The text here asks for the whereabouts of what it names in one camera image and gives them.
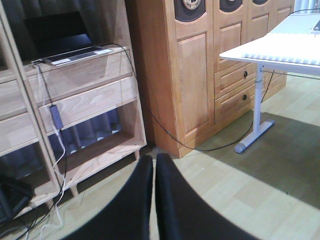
shelf leg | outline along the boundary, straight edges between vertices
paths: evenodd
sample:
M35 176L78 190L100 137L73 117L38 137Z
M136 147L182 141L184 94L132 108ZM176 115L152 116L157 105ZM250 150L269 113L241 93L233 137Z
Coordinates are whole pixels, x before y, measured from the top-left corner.
M51 207L55 204L54 201L52 199L48 200L45 202L46 206L48 207L48 209L51 209Z
M78 189L77 189L77 185L70 187L71 193L73 195L73 197L76 197L79 195Z
M253 131L234 146L234 151L238 154L242 153L256 139L258 139L268 128L274 124L274 120L268 119L260 124L261 100L263 88L263 65L256 65L256 78L254 90L254 110L253 110Z
M135 160L139 160L139 158L140 158L140 151L139 151L139 150L135 151L135 152L134 152L134 156L135 156Z

wooden floor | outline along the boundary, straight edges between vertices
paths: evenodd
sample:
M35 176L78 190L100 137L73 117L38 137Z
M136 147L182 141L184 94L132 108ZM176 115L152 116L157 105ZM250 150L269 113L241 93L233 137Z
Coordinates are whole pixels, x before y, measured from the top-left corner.
M244 153L235 153L233 146L209 153L194 150L174 162L204 200L258 238L320 240L320 80L289 77L287 87L263 103L262 112L262 118L274 119L275 125ZM236 140L251 121L249 112L200 148ZM142 154L155 157L159 152L145 148ZM46 228L43 239L57 240L98 213L136 166L133 156L123 164L128 165L114 174L106 169L81 183L78 197L71 198L67 191L60 207L64 227ZM39 212L22 219L28 222ZM48 222L58 225L57 215L52 214ZM40 230L41 226L32 231L29 239L40 239ZM151 239L159 239L154 205L150 230ZM15 239L19 233L4 239Z

wooden shelf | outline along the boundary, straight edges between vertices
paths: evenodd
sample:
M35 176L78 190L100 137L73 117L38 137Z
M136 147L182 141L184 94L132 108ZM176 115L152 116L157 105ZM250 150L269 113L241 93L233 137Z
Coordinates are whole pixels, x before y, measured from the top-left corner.
M10 69L0 69L0 84L10 82L16 79L16 76Z
M114 164L131 153L139 151L145 143L142 140L124 133L117 132L84 149L81 149L66 158L67 173L66 186L71 188L84 179L89 178L102 169ZM58 164L64 174L64 159Z
M101 14L103 32L100 34L104 40L124 47L108 45L105 47L112 52L60 66L39 64L52 103L58 106L63 129L118 109L120 132L67 157L65 189L71 188L74 195L79 182L132 153L138 159L139 150L146 145L125 0L108 3L101 0L94 4L101 9L97 14ZM48 111L51 101L45 83L38 79L37 69L30 61L21 61L16 47L19 41L14 39L1 1L0 21L4 26L0 28L0 132L3 133L0 156L38 142L37 151L44 164L42 170L22 179L31 185L35 196L21 215L43 203L50 205L59 194L62 180L53 169L56 158L48 138L53 133ZM58 168L63 174L64 159Z

power adapter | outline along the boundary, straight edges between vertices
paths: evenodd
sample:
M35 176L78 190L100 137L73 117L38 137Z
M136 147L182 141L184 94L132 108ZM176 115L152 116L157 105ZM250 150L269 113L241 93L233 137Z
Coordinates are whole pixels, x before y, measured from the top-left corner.
M57 105L51 105L49 109L50 109L51 117L52 117L55 128L57 130L62 129L64 127L64 124L62 123Z

desk leg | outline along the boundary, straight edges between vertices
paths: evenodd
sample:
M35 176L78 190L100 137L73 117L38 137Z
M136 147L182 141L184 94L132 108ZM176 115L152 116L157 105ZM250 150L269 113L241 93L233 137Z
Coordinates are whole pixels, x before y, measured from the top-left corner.
M256 78L255 78L255 91L254 91L254 110L253 110L253 131L234 146L234 151L238 154L242 153L259 138L268 128L274 124L274 120L268 119L260 124L262 88L263 88L263 66L257 64Z

